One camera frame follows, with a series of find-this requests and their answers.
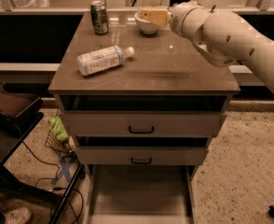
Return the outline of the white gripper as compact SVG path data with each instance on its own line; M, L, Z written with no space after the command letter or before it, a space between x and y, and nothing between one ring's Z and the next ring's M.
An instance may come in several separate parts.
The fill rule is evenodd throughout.
M210 16L210 12L191 0L174 6L171 13L166 8L143 7L138 10L138 16L159 26L166 26L170 21L174 33L180 37L193 37Z

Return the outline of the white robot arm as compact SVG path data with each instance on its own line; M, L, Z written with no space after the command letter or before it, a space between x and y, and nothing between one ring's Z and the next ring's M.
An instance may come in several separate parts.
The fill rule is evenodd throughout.
M222 9L209 11L192 0L171 9L142 7L138 16L159 26L168 25L216 67L242 62L274 94L274 41L240 15Z

